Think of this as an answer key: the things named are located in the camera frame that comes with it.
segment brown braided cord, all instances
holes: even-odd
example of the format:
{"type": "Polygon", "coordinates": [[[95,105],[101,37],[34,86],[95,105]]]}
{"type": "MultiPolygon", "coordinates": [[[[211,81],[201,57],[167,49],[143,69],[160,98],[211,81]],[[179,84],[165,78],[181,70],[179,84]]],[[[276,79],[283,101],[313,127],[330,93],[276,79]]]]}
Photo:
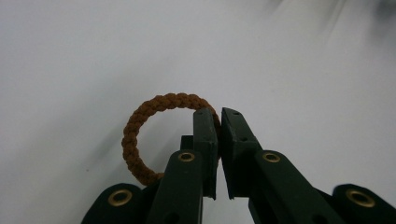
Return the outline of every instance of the brown braided cord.
{"type": "Polygon", "coordinates": [[[140,183],[147,186],[163,177],[163,173],[156,174],[149,169],[142,159],[139,157],[139,149],[137,149],[137,135],[142,125],[158,111],[163,112],[166,109],[175,108],[202,109],[208,107],[213,115],[215,127],[219,132],[220,121],[215,109],[205,100],[195,94],[186,93],[168,93],[165,96],[157,95],[153,99],[143,103],[129,118],[124,128],[124,137],[122,139],[123,153],[122,157],[128,164],[128,169],[139,180],[140,183]]]}

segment braided ring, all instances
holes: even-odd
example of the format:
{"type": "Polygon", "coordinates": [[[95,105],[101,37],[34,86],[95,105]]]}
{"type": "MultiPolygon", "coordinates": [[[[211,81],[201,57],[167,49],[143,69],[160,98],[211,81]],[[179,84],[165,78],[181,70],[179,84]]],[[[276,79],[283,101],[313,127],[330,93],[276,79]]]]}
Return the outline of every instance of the braided ring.
{"type": "Polygon", "coordinates": [[[195,94],[186,93],[168,93],[164,96],[157,95],[153,99],[146,101],[139,106],[129,118],[126,127],[123,130],[124,137],[122,139],[123,153],[122,157],[128,164],[128,169],[132,175],[143,185],[147,186],[163,177],[163,173],[156,174],[149,169],[142,159],[139,157],[139,149],[137,146],[137,135],[142,125],[158,111],[163,112],[166,109],[188,108],[199,110],[208,107],[213,115],[215,127],[219,132],[220,121],[215,109],[205,100],[195,94]]]}

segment white surface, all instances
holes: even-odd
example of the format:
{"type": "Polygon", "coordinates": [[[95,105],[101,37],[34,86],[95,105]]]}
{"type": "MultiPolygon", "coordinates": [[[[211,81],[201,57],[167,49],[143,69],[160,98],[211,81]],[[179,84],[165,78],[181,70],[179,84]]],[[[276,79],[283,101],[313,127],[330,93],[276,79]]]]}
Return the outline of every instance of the white surface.
{"type": "MultiPolygon", "coordinates": [[[[383,3],[2,1],[0,223],[79,223],[104,189],[136,184],[122,129],[145,100],[182,91],[243,113],[318,189],[354,183],[395,206],[396,15],[383,3]]],[[[149,167],[163,171],[191,115],[142,128],[149,167]]],[[[204,223],[253,223],[223,181],[204,223]]]]}

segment metal grommet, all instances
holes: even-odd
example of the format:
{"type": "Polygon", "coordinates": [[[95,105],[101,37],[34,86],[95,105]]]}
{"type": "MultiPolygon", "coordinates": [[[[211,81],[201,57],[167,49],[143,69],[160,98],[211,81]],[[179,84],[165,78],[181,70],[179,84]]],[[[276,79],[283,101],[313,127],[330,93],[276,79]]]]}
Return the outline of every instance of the metal grommet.
{"type": "Polygon", "coordinates": [[[375,200],[370,197],[369,195],[355,190],[355,189],[348,189],[346,191],[346,196],[350,201],[352,201],[355,204],[358,204],[363,207],[374,207],[375,206],[375,200]]]}
{"type": "Polygon", "coordinates": [[[119,189],[110,194],[107,201],[110,205],[118,207],[131,201],[132,195],[132,192],[128,189],[119,189]]]}
{"type": "Polygon", "coordinates": [[[279,162],[280,157],[274,153],[266,152],[262,155],[262,158],[269,162],[279,162]]]}
{"type": "Polygon", "coordinates": [[[180,161],[193,161],[195,159],[194,154],[190,152],[183,152],[178,155],[180,161]]]}

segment hole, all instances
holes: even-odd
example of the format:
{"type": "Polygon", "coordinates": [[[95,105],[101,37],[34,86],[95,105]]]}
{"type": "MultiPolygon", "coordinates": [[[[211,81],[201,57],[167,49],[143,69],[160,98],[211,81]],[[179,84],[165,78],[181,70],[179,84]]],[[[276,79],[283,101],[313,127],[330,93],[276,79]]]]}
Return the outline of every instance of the hole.
{"type": "Polygon", "coordinates": [[[262,155],[262,158],[269,162],[279,162],[280,161],[280,157],[274,153],[271,153],[271,152],[264,153],[264,155],[262,155]]]}
{"type": "Polygon", "coordinates": [[[178,159],[180,161],[193,161],[194,158],[195,158],[194,154],[192,154],[190,152],[183,152],[178,155],[178,159]]]}
{"type": "Polygon", "coordinates": [[[322,216],[322,215],[314,215],[312,217],[312,220],[314,221],[314,223],[318,223],[318,224],[327,224],[327,219],[326,217],[322,216]]]}
{"type": "Polygon", "coordinates": [[[119,189],[110,194],[107,201],[110,205],[118,207],[131,201],[132,195],[132,192],[128,189],[119,189]]]}
{"type": "Polygon", "coordinates": [[[165,224],[174,224],[174,223],[178,223],[178,220],[180,219],[180,217],[178,216],[177,213],[168,213],[165,218],[163,219],[163,222],[165,224]]]}
{"type": "Polygon", "coordinates": [[[374,207],[375,205],[375,201],[372,197],[355,189],[348,189],[346,191],[346,196],[353,203],[363,207],[374,207]]]}
{"type": "Polygon", "coordinates": [[[126,193],[118,193],[118,194],[114,195],[113,199],[114,199],[114,201],[118,202],[118,201],[125,200],[127,197],[128,197],[128,194],[126,194],[126,193]]]}

